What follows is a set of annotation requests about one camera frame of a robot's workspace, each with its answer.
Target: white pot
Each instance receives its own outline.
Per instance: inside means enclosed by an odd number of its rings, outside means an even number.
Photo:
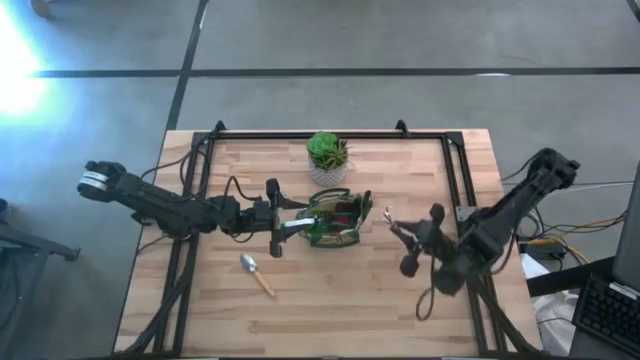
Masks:
[[[324,187],[333,187],[347,177],[347,163],[345,162],[341,167],[329,171],[317,168],[311,158],[309,158],[309,175],[313,179],[313,182]]]

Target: sunlight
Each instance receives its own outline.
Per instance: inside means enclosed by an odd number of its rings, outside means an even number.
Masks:
[[[46,79],[31,78],[40,64],[0,3],[0,113],[22,114],[38,104]]]

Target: concrete floor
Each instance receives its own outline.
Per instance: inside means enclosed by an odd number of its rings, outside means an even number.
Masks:
[[[39,69],[179,69],[197,4],[57,1],[47,21],[3,0],[0,21],[10,14]],[[194,68],[640,66],[638,40],[624,0],[214,0]],[[22,50],[0,56],[3,77]],[[12,81],[0,105],[31,104],[0,109],[0,196],[16,227],[83,249],[76,263],[49,262],[18,358],[108,354],[140,227],[75,186],[90,159],[134,173],[156,164],[177,79]],[[191,79],[177,128],[489,128],[505,175],[550,146],[583,164],[580,182],[630,180],[639,92],[631,75]],[[620,214],[629,192],[558,194],[540,208],[548,223],[584,223]],[[599,259],[619,230],[568,240]]]

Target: computer monitor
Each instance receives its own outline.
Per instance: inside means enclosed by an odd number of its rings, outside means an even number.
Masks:
[[[616,282],[640,291],[640,163],[613,263]]]

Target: trowel handle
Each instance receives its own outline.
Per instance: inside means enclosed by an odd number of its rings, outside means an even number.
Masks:
[[[264,277],[262,277],[262,274],[260,274],[259,271],[256,271],[253,274],[256,276],[256,279],[258,279],[258,282],[260,283],[260,285],[262,285],[264,290],[268,292],[269,295],[271,295],[271,297],[276,297],[276,292],[273,291],[273,289],[271,288],[271,285],[269,285],[269,282],[267,282],[267,280]]]

